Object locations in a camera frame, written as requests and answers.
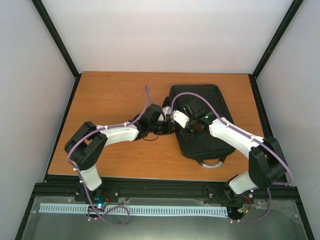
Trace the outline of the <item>black student bag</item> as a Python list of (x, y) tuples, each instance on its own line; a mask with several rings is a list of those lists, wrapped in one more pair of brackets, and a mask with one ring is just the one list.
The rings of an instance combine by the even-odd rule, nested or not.
[(176, 124), (175, 132), (180, 151), (204, 168), (220, 167), (235, 148), (210, 135), (209, 125), (218, 117), (233, 123), (232, 116), (219, 87), (214, 84), (173, 85), (162, 104), (185, 114), (186, 127)]

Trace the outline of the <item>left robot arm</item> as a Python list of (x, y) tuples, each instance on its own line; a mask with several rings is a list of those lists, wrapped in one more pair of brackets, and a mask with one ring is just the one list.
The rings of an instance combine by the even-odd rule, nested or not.
[(104, 147), (120, 143), (132, 142), (145, 138), (149, 133), (157, 136), (173, 134), (177, 128), (170, 120), (127, 121), (119, 125), (101, 126), (91, 121), (85, 122), (72, 138), (65, 144), (67, 161), (78, 173), (80, 182), (87, 187), (86, 195), (92, 201), (103, 198), (104, 188), (100, 186), (96, 163)]

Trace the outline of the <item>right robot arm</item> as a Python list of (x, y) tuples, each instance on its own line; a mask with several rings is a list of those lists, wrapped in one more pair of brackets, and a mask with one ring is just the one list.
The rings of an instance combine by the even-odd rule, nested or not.
[(198, 121), (184, 120), (181, 127), (189, 132), (207, 131), (212, 137), (229, 144), (248, 159), (248, 170), (232, 178), (228, 188), (236, 195), (271, 185), (286, 185), (278, 179), (292, 173), (285, 161), (281, 146), (274, 137), (263, 138), (234, 125), (224, 117), (211, 120), (205, 116)]

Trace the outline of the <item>black aluminium frame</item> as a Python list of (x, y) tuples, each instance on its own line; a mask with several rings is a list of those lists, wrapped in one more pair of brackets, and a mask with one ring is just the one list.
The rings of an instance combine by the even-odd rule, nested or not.
[[(67, 107), (65, 113), (67, 114), (70, 110), (71, 103), (74, 99), (77, 87), (79, 85), (81, 79), (81, 73), (79, 73), (71, 60), (71, 57), (58, 33), (54, 23), (52, 22), (44, 4), (40, 0), (34, 0), (33, 5), (35, 6), (37, 12), (39, 13), (43, 23), (45, 24), (46, 28), (48, 29), (49, 33), (51, 34), (52, 39), (54, 40), (55, 44), (57, 45), (58, 49), (62, 53), (64, 60), (66, 61), (68, 67), (70, 68), (75, 82), (72, 87), (71, 95), (69, 97)], [(262, 71), (263, 67), (266, 65), (267, 60), (270, 58), (273, 50), (276, 48), (277, 44), (279, 43), (281, 37), (284, 35), (285, 31), (287, 30), (289, 24), (291, 23), (292, 19), (294, 18), (295, 14), (299, 10), (300, 6), (302, 5), (301, 0), (294, 0), (288, 10), (285, 13), (279, 27), (277, 28), (274, 36), (272, 37), (269, 45), (267, 46), (266, 50), (264, 51), (257, 67), (255, 68), (253, 74), (249, 75), (250, 85), (252, 88), (255, 104), (258, 110), (259, 119), (261, 122), (263, 133), (267, 136), (273, 135), (269, 119), (267, 117), (267, 113), (262, 101), (262, 97), (260, 94), (260, 90), (257, 84), (257, 77)], [(138, 196), (142, 196), (146, 194), (150, 196), (151, 194), (155, 193), (158, 197), (167, 197), (169, 196), (170, 191), (166, 190), (165, 187), (169, 186), (169, 184), (173, 184), (174, 188), (178, 190), (178, 195), (183, 195), (187, 187), (191, 188), (192, 193), (198, 194), (198, 187), (201, 187), (201, 183), (196, 183), (196, 185), (192, 185), (190, 181), (182, 181), (182, 180), (132, 180), (129, 181), (128, 179), (123, 180), (125, 187), (129, 189), (133, 189), (134, 193), (137, 193)], [(31, 220), (31, 208), (32, 204), (35, 202), (36, 197), (69, 197), (71, 195), (73, 185), (75, 184), (75, 177), (71, 176), (49, 176), (46, 174), (44, 176), (42, 183), (36, 183), (28, 205), (26, 207), (24, 216), (22, 218), (20, 227), (16, 234), (16, 239), (21, 240), (23, 237), (27, 235), (27, 225), (28, 221)], [(306, 237), (309, 240), (314, 239), (314, 235), (312, 233), (312, 229), (310, 223), (308, 221), (304, 206), (302, 204), (298, 189), (293, 186), (279, 186), (274, 187), (273, 190), (277, 191), (280, 195), (278, 199), (291, 199), (295, 200), (297, 203), (297, 210), (299, 212), (299, 217), (302, 221), (303, 229), (306, 233)]]

